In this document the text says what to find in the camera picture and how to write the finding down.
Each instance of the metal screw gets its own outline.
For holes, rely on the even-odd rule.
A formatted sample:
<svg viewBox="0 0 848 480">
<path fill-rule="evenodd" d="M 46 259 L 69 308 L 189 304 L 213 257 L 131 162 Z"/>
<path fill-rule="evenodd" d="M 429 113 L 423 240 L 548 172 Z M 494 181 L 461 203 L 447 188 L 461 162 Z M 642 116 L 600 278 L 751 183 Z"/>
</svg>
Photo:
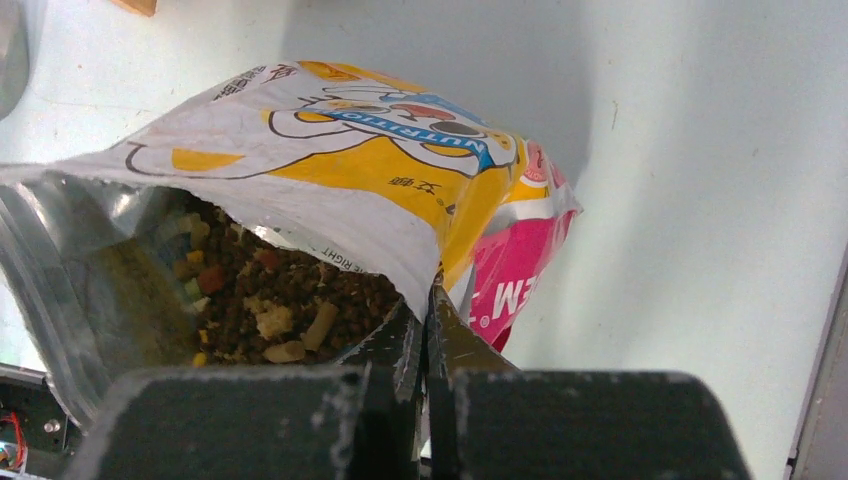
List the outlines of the metal screw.
<svg viewBox="0 0 848 480">
<path fill-rule="evenodd" d="M 58 420 L 51 419 L 47 423 L 44 424 L 44 431 L 47 433 L 56 433 L 62 429 L 62 424 L 59 423 Z"/>
</svg>

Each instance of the red wire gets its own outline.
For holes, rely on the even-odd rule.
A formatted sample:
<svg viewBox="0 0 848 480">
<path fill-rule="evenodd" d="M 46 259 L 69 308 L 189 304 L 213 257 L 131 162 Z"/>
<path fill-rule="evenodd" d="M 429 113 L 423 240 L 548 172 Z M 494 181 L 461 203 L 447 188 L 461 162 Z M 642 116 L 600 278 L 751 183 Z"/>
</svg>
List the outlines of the red wire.
<svg viewBox="0 0 848 480">
<path fill-rule="evenodd" d="M 26 453 L 27 446 L 24 439 L 24 432 L 21 428 L 21 422 L 18 420 L 18 414 L 12 412 L 8 417 L 0 418 L 0 422 L 9 422 L 15 427 L 15 440 L 18 442 L 18 452 L 15 455 L 15 464 L 12 468 L 19 470 L 24 464 L 24 454 Z"/>
</svg>

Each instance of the kibble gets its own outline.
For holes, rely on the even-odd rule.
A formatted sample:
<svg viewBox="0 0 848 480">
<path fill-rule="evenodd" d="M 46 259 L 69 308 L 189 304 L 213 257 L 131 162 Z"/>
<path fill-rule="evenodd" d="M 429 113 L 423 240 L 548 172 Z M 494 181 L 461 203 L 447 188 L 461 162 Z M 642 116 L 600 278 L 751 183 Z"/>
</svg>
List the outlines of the kibble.
<svg viewBox="0 0 848 480">
<path fill-rule="evenodd" d="M 361 342 L 400 300 L 385 276 L 277 249 L 217 207 L 193 208 L 186 223 L 194 248 L 174 273 L 198 311 L 196 366 L 330 361 Z M 325 303 L 322 315 L 332 307 L 334 321 L 310 329 Z"/>
</svg>

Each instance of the yellow kibble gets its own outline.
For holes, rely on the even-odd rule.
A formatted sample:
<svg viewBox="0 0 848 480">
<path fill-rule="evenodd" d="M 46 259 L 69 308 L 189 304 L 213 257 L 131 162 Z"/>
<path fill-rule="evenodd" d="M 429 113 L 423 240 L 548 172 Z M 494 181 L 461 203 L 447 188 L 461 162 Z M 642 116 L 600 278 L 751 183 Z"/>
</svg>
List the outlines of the yellow kibble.
<svg viewBox="0 0 848 480">
<path fill-rule="evenodd" d="M 206 365 L 206 354 L 203 352 L 198 353 L 194 356 L 194 360 L 192 360 L 191 363 L 195 367 L 202 367 Z"/>
<path fill-rule="evenodd" d="M 186 260 L 191 263 L 203 263 L 203 250 L 194 250 L 186 254 Z"/>
</svg>

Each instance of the red kibble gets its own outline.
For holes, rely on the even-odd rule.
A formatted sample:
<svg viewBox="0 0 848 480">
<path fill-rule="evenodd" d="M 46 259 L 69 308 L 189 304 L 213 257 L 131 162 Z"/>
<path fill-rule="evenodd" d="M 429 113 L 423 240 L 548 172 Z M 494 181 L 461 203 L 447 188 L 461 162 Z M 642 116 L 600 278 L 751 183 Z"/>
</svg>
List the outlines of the red kibble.
<svg viewBox="0 0 848 480">
<path fill-rule="evenodd" d="M 224 267 L 220 265 L 215 265 L 214 267 L 209 267 L 197 276 L 197 286 L 200 287 L 200 291 L 206 295 L 211 295 L 218 290 L 224 288 L 226 285 L 227 279 L 224 273 Z"/>
</svg>

